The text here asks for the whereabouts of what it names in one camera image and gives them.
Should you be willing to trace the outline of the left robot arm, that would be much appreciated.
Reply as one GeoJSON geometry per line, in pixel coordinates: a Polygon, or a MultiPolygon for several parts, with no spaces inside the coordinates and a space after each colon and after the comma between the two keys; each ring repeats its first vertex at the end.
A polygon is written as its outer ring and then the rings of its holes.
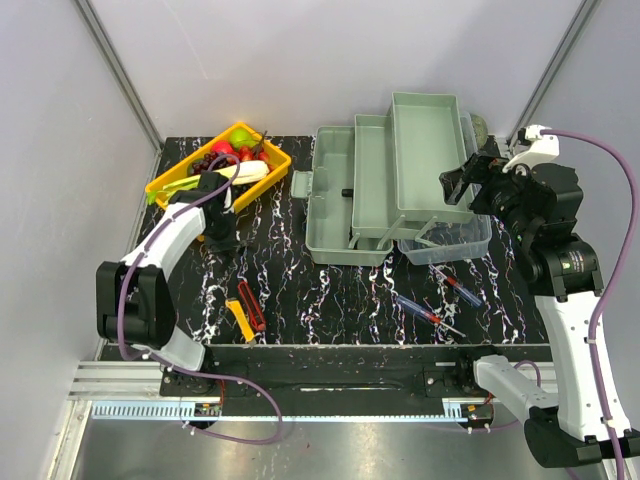
{"type": "Polygon", "coordinates": [[[97,331],[118,345],[127,361],[148,356],[182,373],[193,394],[213,390],[217,372],[206,364],[205,347],[177,326],[168,281],[198,237],[216,252],[238,247],[232,180],[200,175],[192,190],[175,193],[159,223],[118,262],[96,271],[97,331]]]}

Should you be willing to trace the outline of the clear green tool box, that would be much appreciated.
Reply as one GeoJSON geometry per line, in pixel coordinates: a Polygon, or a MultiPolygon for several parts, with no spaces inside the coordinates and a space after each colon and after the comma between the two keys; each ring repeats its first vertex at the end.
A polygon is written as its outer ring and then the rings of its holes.
{"type": "Polygon", "coordinates": [[[439,183],[476,150],[470,115],[451,94],[395,92],[385,115],[320,127],[310,169],[291,183],[292,197],[308,203],[313,261],[378,267],[393,249],[417,266],[486,255],[491,220],[469,211],[475,191],[447,205],[439,183]]]}

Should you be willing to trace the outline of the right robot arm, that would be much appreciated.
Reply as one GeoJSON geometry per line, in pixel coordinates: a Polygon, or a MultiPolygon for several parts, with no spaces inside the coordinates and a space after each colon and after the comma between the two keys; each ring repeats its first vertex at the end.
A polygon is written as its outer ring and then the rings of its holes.
{"type": "Polygon", "coordinates": [[[470,210],[497,218],[510,234],[516,263],[548,335],[557,390],[545,392],[500,354],[459,366],[457,388],[483,390],[522,424],[529,450],[545,468],[612,461],[618,478],[639,453],[634,429],[617,394],[602,313],[614,288],[595,250],[575,232],[583,200],[576,171],[557,163],[565,132],[522,128],[520,151],[504,157],[494,139],[459,168],[440,175],[444,200],[459,203],[478,191],[470,210]]]}

